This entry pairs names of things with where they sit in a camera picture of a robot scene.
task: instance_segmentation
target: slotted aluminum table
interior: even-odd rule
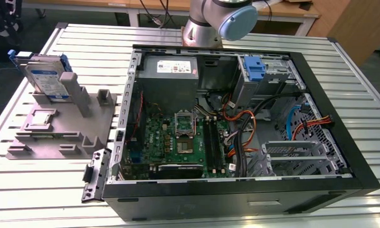
[[[79,82],[90,93],[107,88],[122,94],[132,44],[179,46],[180,30],[69,24],[55,29],[41,54],[64,52],[68,55]],[[251,34],[240,41],[224,41],[224,47],[304,54],[380,180],[380,95],[339,44],[326,38]],[[82,177],[88,160],[11,161],[5,158],[7,148],[35,102],[32,92],[33,88],[24,79],[0,116],[1,226],[380,227],[380,190],[364,197],[348,198],[311,214],[126,223],[106,203],[80,203]],[[115,130],[111,129],[111,139],[114,136]]]

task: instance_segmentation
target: floor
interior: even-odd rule
[[[23,9],[23,23],[24,31],[20,36],[23,39],[21,50],[40,52],[57,22],[68,22],[76,24],[94,25],[122,25],[130,26],[128,16],[126,14],[114,14],[107,12],[82,12],[65,10],[47,10],[47,17],[39,19],[33,9]],[[175,24],[168,22],[167,28],[179,28],[186,25],[187,18],[175,16]],[[146,15],[140,17],[140,24],[143,27],[158,27],[156,24],[148,22]],[[0,62],[0,113],[13,95],[15,90],[23,80],[23,75],[13,68],[11,62]],[[375,88],[380,92],[380,57],[378,53],[368,58],[366,64],[362,66],[362,71]]]

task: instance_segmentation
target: green circuit board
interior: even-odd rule
[[[196,120],[196,134],[192,138],[176,138],[175,136],[175,118],[154,117],[147,120],[146,127],[146,145],[140,153],[142,164],[199,164],[204,166],[204,178],[224,178],[228,177],[227,170],[219,170],[212,173],[207,170],[206,150],[204,150],[204,137],[203,137],[203,121]],[[226,121],[216,122],[218,130],[220,133],[228,130],[228,123]],[[179,120],[178,129],[190,129],[191,122]],[[140,175],[138,179],[146,179],[147,175],[142,174],[144,171],[138,166],[136,172]]]

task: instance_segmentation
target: blue drive bay latch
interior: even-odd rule
[[[244,67],[247,69],[250,80],[252,82],[259,82],[266,76],[266,65],[263,64],[260,57],[246,56],[244,57]]]

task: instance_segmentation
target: ram slot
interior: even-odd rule
[[[222,148],[220,148],[220,136],[216,128],[216,121],[212,121],[210,124],[210,133],[211,133],[211,142],[212,142],[212,151],[215,158],[215,168],[216,171],[222,171],[223,167],[223,156],[222,156]]]
[[[212,144],[211,144],[211,134],[210,134],[210,121],[203,121],[203,135],[204,135],[204,149],[206,149],[206,159],[207,159],[207,169],[211,171],[215,166],[214,161],[214,152],[212,152]]]

